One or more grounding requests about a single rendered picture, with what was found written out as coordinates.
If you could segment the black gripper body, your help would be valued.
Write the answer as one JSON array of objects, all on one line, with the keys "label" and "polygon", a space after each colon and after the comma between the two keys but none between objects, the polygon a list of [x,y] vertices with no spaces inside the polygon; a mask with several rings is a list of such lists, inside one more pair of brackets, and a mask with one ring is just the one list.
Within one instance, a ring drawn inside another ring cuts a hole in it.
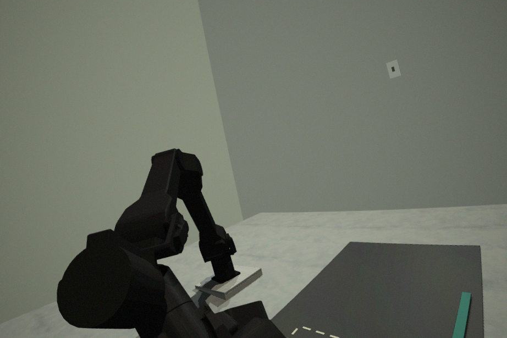
[{"label": "black gripper body", "polygon": [[[144,338],[214,338],[204,312],[187,302],[172,310],[149,329]],[[231,338],[286,338],[269,319],[254,317]]]}]

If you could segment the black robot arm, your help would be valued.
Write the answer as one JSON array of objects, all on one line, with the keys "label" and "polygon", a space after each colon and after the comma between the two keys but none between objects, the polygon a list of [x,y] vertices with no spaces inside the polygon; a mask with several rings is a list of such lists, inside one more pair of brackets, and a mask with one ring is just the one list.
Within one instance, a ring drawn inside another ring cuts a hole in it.
[{"label": "black robot arm", "polygon": [[[201,192],[199,159],[180,149],[152,156],[152,167],[139,200],[118,219],[114,231],[87,236],[86,249],[70,262],[58,283],[57,304],[63,318],[77,328],[133,329],[141,338],[162,317],[193,302],[169,266],[157,260],[181,254],[189,226],[178,212],[183,200],[199,231],[204,262],[211,261],[223,284],[241,274],[230,255],[232,237],[215,224]],[[230,248],[230,249],[229,249]],[[254,317],[268,319],[262,301],[214,313],[205,320],[214,338],[231,338]]]}]

